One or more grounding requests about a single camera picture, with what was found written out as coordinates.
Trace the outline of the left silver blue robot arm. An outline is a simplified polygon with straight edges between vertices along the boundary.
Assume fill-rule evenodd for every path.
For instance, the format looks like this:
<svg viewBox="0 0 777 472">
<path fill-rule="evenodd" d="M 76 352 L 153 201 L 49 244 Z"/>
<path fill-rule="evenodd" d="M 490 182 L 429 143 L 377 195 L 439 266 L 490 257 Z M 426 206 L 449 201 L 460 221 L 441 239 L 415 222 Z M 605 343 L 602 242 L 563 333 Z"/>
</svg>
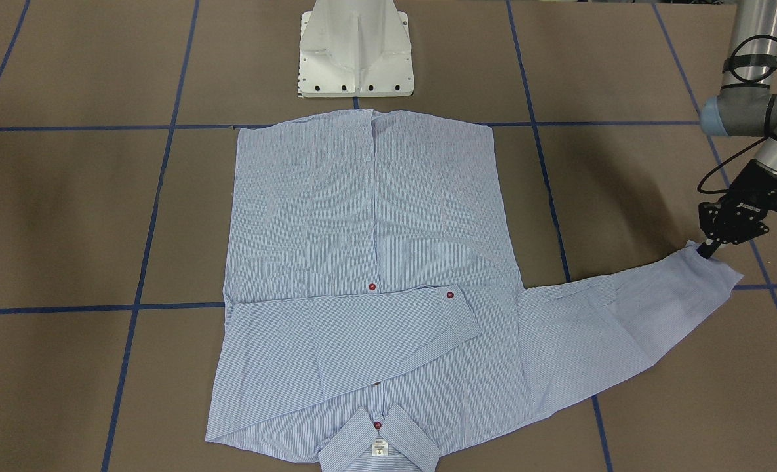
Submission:
<svg viewBox="0 0 777 472">
<path fill-rule="evenodd" d="M 755 156 L 716 201 L 700 203 L 708 259 L 722 245 L 739 245 L 767 234 L 764 218 L 777 213 L 777 1 L 739 1 L 730 50 L 721 67 L 720 92 L 700 113 L 704 134 L 754 137 Z"/>
</svg>

